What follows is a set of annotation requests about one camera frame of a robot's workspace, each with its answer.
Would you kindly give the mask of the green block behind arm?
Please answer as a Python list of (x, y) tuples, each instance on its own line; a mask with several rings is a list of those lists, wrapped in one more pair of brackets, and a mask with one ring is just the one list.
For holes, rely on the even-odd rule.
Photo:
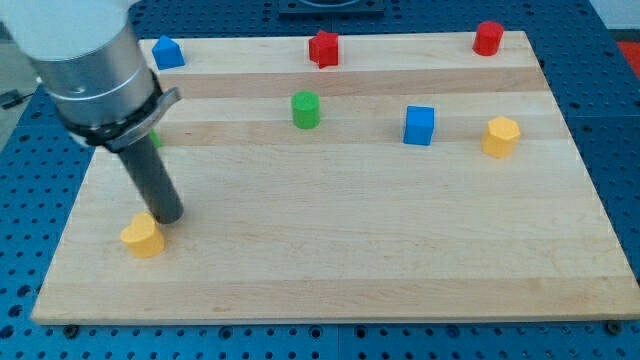
[(150, 138), (151, 138), (151, 140), (152, 140), (152, 142), (153, 142), (153, 144), (154, 144), (154, 147), (155, 147), (155, 148), (160, 148), (160, 147), (162, 147), (162, 141), (161, 141), (161, 139), (159, 138), (159, 136), (158, 136), (158, 134), (156, 133), (156, 131), (155, 131), (155, 130), (151, 130), (151, 131), (149, 132), (149, 136), (150, 136)]

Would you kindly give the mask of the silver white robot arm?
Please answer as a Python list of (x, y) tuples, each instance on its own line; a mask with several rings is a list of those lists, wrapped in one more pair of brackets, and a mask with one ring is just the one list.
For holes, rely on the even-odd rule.
[(147, 136), (181, 98), (163, 90), (129, 18), (133, 0), (1, 0), (1, 20), (31, 61), (64, 127), (112, 152)]

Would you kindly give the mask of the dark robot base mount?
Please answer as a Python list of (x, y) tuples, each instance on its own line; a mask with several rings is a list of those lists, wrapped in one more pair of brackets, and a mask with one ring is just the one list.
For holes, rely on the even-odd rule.
[(277, 0), (280, 16), (383, 14), (384, 0)]

